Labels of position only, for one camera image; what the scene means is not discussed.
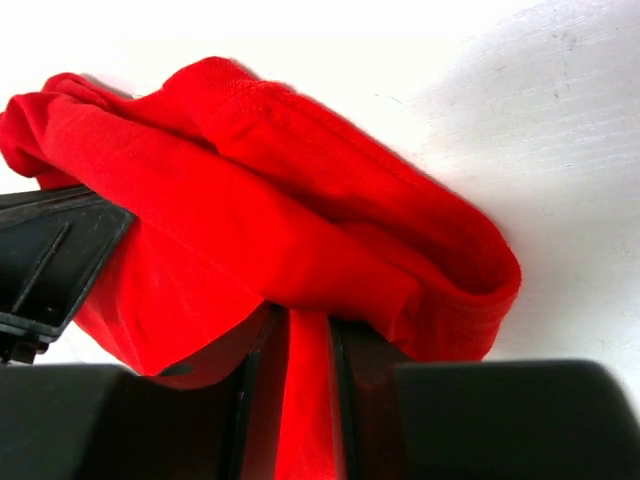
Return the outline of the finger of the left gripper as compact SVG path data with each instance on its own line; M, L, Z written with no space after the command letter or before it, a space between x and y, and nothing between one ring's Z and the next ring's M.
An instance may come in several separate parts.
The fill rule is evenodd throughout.
M134 221L86 187L1 197L1 362L57 341Z

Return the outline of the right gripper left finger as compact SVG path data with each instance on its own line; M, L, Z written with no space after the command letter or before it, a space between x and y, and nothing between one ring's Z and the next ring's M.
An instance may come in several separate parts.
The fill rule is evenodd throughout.
M224 378L158 378L115 365L5 366L5 479L271 479L289 346L286 312L258 309Z

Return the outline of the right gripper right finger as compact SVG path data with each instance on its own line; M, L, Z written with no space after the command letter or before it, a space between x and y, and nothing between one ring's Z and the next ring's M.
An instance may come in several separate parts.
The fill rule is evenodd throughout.
M330 324L341 479L635 479L639 424L597 363L419 363Z

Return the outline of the red t shirt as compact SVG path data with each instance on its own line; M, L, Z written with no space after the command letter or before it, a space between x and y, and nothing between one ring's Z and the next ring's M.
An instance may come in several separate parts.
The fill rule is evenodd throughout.
M521 285L497 227L351 123L211 57L126 99L74 74L10 99L1 152L136 222L76 315L156 375L268 304L291 321L275 475L333 479L328 320L421 362L476 361Z

